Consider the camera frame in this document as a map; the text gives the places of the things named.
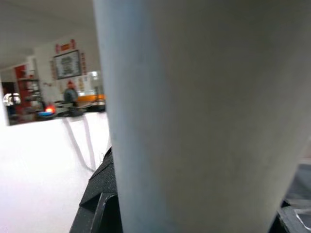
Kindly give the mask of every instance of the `person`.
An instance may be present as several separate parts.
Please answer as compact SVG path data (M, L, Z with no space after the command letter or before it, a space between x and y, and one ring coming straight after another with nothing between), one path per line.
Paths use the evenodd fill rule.
M67 89L64 91L64 101L65 102L72 102L73 106L77 106L77 98L78 93L75 88L75 84L69 80L67 83Z

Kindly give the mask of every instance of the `ceiling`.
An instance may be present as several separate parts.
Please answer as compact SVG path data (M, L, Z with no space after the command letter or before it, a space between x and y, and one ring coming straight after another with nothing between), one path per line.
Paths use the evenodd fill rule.
M35 46L92 27L92 0L0 0L0 69L22 63Z

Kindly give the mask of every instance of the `framed picture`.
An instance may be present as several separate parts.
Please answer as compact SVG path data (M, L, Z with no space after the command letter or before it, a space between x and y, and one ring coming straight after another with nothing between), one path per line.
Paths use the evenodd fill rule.
M78 50L54 57L57 79L82 75Z

